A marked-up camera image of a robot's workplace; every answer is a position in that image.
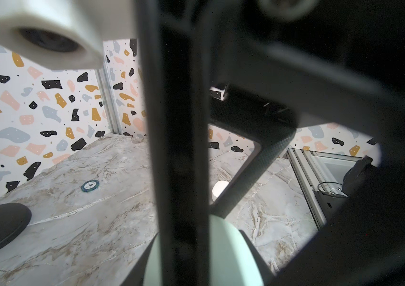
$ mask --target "marble countertop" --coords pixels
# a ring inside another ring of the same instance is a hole
[[[210,184],[248,157],[210,150]],[[100,186],[81,191],[86,181]],[[147,142],[108,134],[0,198],[32,211],[0,249],[0,285],[119,285],[157,232]],[[290,163],[277,159],[227,220],[275,271],[317,231]]]

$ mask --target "black cable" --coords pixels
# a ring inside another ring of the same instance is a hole
[[[318,184],[318,186],[317,186],[317,190],[318,190],[318,191],[320,191],[320,186],[321,186],[322,184],[326,184],[326,183],[339,184],[339,185],[341,185],[341,186],[342,186],[342,184],[341,184],[341,183],[338,183],[338,182],[330,182],[330,181],[325,181],[325,182],[321,182],[321,183],[319,183],[319,184]]]

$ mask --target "camera lens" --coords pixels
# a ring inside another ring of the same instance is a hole
[[[79,44],[62,35],[55,34],[51,31],[44,31],[33,28],[21,28],[20,34],[28,41],[47,50],[67,53],[73,52]]]

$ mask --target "terrazzo pattern wallpaper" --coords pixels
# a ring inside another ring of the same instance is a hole
[[[147,136],[142,70],[136,39],[104,42],[110,87],[114,94],[123,135]]]
[[[0,196],[109,133],[97,85],[0,46]]]
[[[104,43],[111,88],[115,95],[123,134],[143,137],[146,111],[143,100],[142,70],[136,39]],[[223,92],[211,88],[210,94],[220,99]],[[337,123],[300,128],[290,147],[311,151],[363,157],[375,144],[371,136]],[[209,125],[209,147],[234,152],[253,151],[253,142],[216,126]]]

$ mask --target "green poker chip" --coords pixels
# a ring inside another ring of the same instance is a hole
[[[91,192],[92,190],[95,190],[99,187],[99,181],[98,180],[89,180],[87,182],[85,182],[81,189],[82,192]]]

